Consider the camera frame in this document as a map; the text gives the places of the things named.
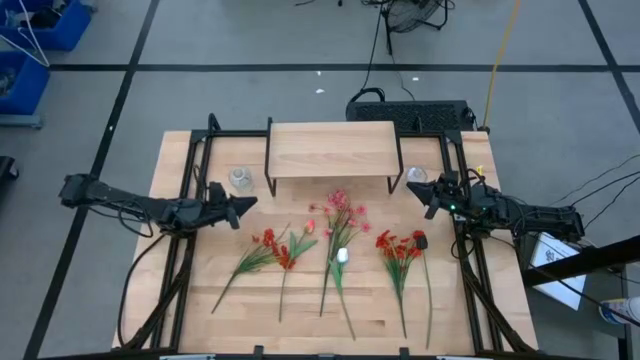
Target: black metal frame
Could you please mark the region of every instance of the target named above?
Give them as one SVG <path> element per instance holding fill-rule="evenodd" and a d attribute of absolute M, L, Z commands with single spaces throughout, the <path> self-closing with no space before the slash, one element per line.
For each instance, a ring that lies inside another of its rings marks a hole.
<path fill-rule="evenodd" d="M 269 186 L 269 191 L 271 192 L 271 196 L 275 197 L 278 179 L 272 179 L 271 176 L 269 176 L 269 155 L 271 152 L 271 125 L 273 125 L 273 118 L 269 116 L 269 118 L 267 119 L 267 149 L 265 150 L 265 155 L 264 155 L 264 177 L 267 179 L 267 186 Z M 391 185 L 391 177 L 387 176 L 387 188 L 389 190 L 389 194 L 393 194 L 393 192 L 396 189 L 396 186 L 398 186 L 398 183 L 400 182 L 400 178 L 402 177 L 402 174 L 404 173 L 404 162 L 402 160 L 402 147 L 400 146 L 400 135 L 398 133 L 398 127 L 396 126 L 395 123 L 393 123 L 393 132 L 396 138 L 396 152 L 398 154 L 398 169 L 400 171 L 398 173 L 398 176 L 396 177 L 396 180 L 393 182 L 393 185 Z"/>
<path fill-rule="evenodd" d="M 268 127 L 271 124 L 271 119 L 268 121 Z M 188 196 L 188 189 L 191 183 L 191 173 L 192 167 L 195 162 L 196 157 L 196 149 L 197 146 L 203 142 L 204 143 L 204 151 L 201 158 L 201 171 L 200 176 L 202 178 L 206 178 L 209 168 L 209 160 L 212 151 L 212 143 L 215 137 L 266 137 L 267 142 L 269 141 L 269 131 L 261 131 L 261 130 L 248 130 L 248 131 L 238 131 L 238 130 L 221 130 L 220 126 L 213 115 L 209 116 L 209 128 L 207 130 L 193 130 L 191 133 L 191 138 L 189 141 L 189 149 L 187 151 L 187 159 L 185 163 L 185 169 L 183 173 L 182 185 L 180 190 L 180 197 Z M 456 151 L 456 160 L 458 162 L 458 168 L 460 169 L 460 176 L 463 177 L 462 180 L 467 176 L 467 165 L 464 156 L 464 149 L 462 147 L 462 136 L 459 131 L 443 131 L 443 132 L 421 132 L 421 133 L 401 133 L 398 134 L 396 132 L 396 138 L 398 146 L 400 146 L 400 137 L 417 137 L 417 138 L 435 138 L 438 140 L 442 155 L 442 163 L 445 171 L 452 170 L 451 159 L 449 155 L 448 143 L 453 143 L 455 151 Z M 197 181 L 196 186 L 196 195 L 199 196 L 202 194 L 202 189 L 200 187 L 201 181 Z M 460 223 L 456 222 L 455 217 L 451 216 L 453 225 L 454 225 L 454 234 L 457 240 L 458 251 L 460 254 L 466 253 L 466 245 L 465 245 L 465 234 L 463 232 L 463 228 Z M 187 237 L 184 240 L 187 241 L 186 248 L 184 251 L 184 260 L 181 264 L 180 271 L 178 274 L 173 277 L 172 274 L 175 270 L 176 261 L 178 258 L 178 248 L 180 242 L 183 239 L 172 239 L 171 244 L 168 250 L 167 262 L 165 265 L 165 273 L 162 281 L 162 289 L 161 289 L 161 302 L 168 303 L 172 301 L 173 296 L 166 298 L 167 294 L 177 294 L 177 301 L 175 306 L 175 318 L 172 324 L 171 329 L 171 337 L 170 343 L 168 347 L 160 347 L 160 339 L 162 338 L 163 332 L 163 322 L 164 318 L 162 313 L 158 314 L 158 311 L 164 312 L 167 306 L 162 304 L 158 304 L 154 311 L 152 312 L 153 317 L 155 314 L 155 320 L 151 321 L 151 319 L 147 320 L 146 323 L 153 324 L 151 331 L 148 331 L 146 337 L 139 336 L 138 341 L 135 342 L 135 346 L 121 349 L 116 348 L 108 353 L 97 353 L 97 354 L 82 354 L 82 355 L 72 355 L 65 356 L 60 358 L 41 358 L 41 359 L 158 359 L 159 356 L 166 355 L 178 355 L 180 354 L 178 349 L 180 346 L 180 336 L 182 331 L 182 323 L 184 321 L 184 311 L 186 306 L 186 296 L 189 287 L 189 278 L 191 272 L 191 265 L 194 258 L 195 251 L 195 243 L 196 243 L 196 234 L 193 236 Z M 477 239 L 472 239 L 475 244 L 474 256 L 476 259 L 478 273 L 480 275 L 480 280 L 472 279 L 470 281 L 468 278 L 465 278 L 463 275 L 464 283 L 464 293 L 465 300 L 467 304 L 467 312 L 469 316 L 469 326 L 471 332 L 471 339 L 473 343 L 473 349 L 476 356 L 485 356 L 485 357 L 493 357 L 493 358 L 504 358 L 504 359 L 513 359 L 513 358 L 525 358 L 525 359 L 569 359 L 566 357 L 559 356 L 550 356 L 544 355 L 540 353 L 525 353 L 525 352 L 505 352 L 502 347 L 501 335 L 498 329 L 497 324 L 501 322 L 502 324 L 506 323 L 506 319 L 500 314 L 500 311 L 492 305 L 492 294 L 491 294 L 491 285 L 489 282 L 488 269 L 486 264 L 486 259 L 484 258 L 484 249 L 482 247 L 482 242 Z M 466 269 L 470 269 L 471 265 L 467 258 L 460 259 L 460 267 L 462 273 L 464 274 Z M 476 307 L 476 296 L 487 308 L 488 321 L 489 321 L 489 329 L 491 336 L 492 349 L 487 350 L 484 348 L 482 343 L 482 334 L 480 329 L 480 322 L 478 318 L 478 309 Z M 141 349 L 143 344 L 146 342 L 147 338 L 151 335 L 150 341 L 150 349 Z M 264 347 L 261 345 L 256 345 L 254 348 L 253 354 L 215 354 L 215 358 L 217 359 L 246 359 L 252 358 L 256 360 L 260 360 L 263 358 L 269 359 L 288 359 L 288 360 L 317 360 L 318 358 L 325 357 L 321 354 L 319 355 L 264 355 Z M 342 355 L 327 355 L 326 357 L 330 358 L 342 358 L 342 359 L 376 359 L 376 360 L 397 360 L 400 358 L 401 360 L 409 360 L 409 359 L 437 359 L 436 356 L 410 356 L 409 349 L 407 348 L 399 348 L 399 354 L 396 356 L 386 356 L 386 355 L 354 355 L 354 356 L 342 356 Z"/>

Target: wooden table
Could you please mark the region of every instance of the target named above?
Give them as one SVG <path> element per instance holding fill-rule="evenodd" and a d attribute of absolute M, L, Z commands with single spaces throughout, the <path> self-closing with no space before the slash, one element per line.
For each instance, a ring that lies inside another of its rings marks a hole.
<path fill-rule="evenodd" d="M 189 132 L 164 135 L 151 186 L 154 197 L 176 197 L 185 165 Z M 376 178 L 282 179 L 278 195 L 272 198 L 264 176 L 265 138 L 215 138 L 208 181 L 218 181 L 228 192 L 231 168 L 247 166 L 253 175 L 253 195 L 258 203 L 241 219 L 241 229 L 232 231 L 227 223 L 198 232 L 195 259 L 184 316 L 181 352 L 251 353 L 254 345 L 264 345 L 266 353 L 281 354 L 398 354 L 407 346 L 411 354 L 473 354 L 468 313 L 459 263 L 449 248 L 453 241 L 451 218 L 439 211 L 432 221 L 423 218 L 420 202 L 404 187 L 404 179 L 394 194 Z M 468 166 L 482 165 L 487 183 L 498 186 L 498 178 L 487 135 L 463 133 Z M 421 166 L 430 180 L 442 172 L 439 145 L 435 139 L 403 138 L 405 166 Z M 345 300 L 357 340 L 350 337 L 333 281 L 325 305 L 318 316 L 327 242 L 322 216 L 310 214 L 309 204 L 324 203 L 336 188 L 347 191 L 354 204 L 368 207 L 372 230 L 359 234 L 349 245 L 350 262 L 345 268 Z M 271 265 L 260 273 L 239 277 L 215 314 L 210 314 L 238 258 L 251 241 L 267 227 L 282 231 L 287 223 L 298 233 L 310 218 L 316 219 L 319 244 L 299 258 L 287 276 L 282 323 L 278 323 L 282 268 Z M 398 235 L 424 230 L 429 238 L 427 261 L 433 291 L 431 345 L 425 347 L 427 291 L 424 271 L 415 263 L 406 281 L 405 311 L 408 338 L 402 336 L 398 304 L 391 280 L 375 248 L 375 238 L 390 229 Z M 506 232 L 494 235 L 510 239 Z M 140 238 L 136 254 L 151 240 Z M 124 336 L 130 338 L 158 300 L 168 241 L 151 251 L 132 276 L 124 315 Z M 513 249 L 498 241 L 485 241 L 486 259 L 498 308 L 513 328 L 531 346 L 537 347 L 529 306 Z M 485 348 L 490 348 L 486 313 L 478 302 Z M 173 320 L 168 311 L 167 326 Z M 170 331 L 164 331 L 168 344 Z"/>

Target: blue crate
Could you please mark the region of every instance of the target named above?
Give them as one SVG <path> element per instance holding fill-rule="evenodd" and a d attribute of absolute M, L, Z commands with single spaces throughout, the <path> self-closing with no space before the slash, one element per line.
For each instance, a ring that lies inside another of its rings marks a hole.
<path fill-rule="evenodd" d="M 27 11 L 36 11 L 44 6 L 51 6 L 53 0 L 23 0 L 23 2 Z M 5 26 L 5 9 L 22 13 L 18 0 L 0 0 L 0 34 L 23 48 L 32 48 L 17 28 Z M 33 29 L 33 33 L 42 49 L 70 51 L 76 46 L 90 21 L 89 9 L 80 1 L 72 0 L 62 12 L 62 17 L 54 28 Z M 22 29 L 21 33 L 31 38 L 28 28 Z"/>
<path fill-rule="evenodd" d="M 31 115 L 49 81 L 49 71 L 19 51 L 0 51 L 0 72 L 11 68 L 16 74 L 6 96 L 0 96 L 0 114 Z"/>

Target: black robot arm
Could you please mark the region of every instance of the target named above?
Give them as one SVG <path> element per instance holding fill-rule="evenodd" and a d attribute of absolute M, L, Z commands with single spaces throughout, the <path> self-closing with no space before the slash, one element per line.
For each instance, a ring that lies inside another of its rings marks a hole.
<path fill-rule="evenodd" d="M 88 174 L 68 175 L 59 194 L 62 205 L 102 206 L 134 216 L 140 221 L 152 221 L 169 235 L 184 235 L 219 221 L 228 221 L 239 228 L 238 218 L 258 200 L 256 197 L 227 197 L 220 183 L 209 184 L 209 199 L 156 199 L 135 195 L 111 187 Z"/>

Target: pink artificial flower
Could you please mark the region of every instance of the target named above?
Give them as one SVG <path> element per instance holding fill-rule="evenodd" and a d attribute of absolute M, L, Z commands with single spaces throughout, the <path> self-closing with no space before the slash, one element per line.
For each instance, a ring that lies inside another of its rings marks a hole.
<path fill-rule="evenodd" d="M 316 228 L 316 222 L 311 219 L 309 221 L 307 221 L 307 224 L 304 226 L 304 232 L 307 234 L 311 234 L 313 232 L 313 229 Z"/>

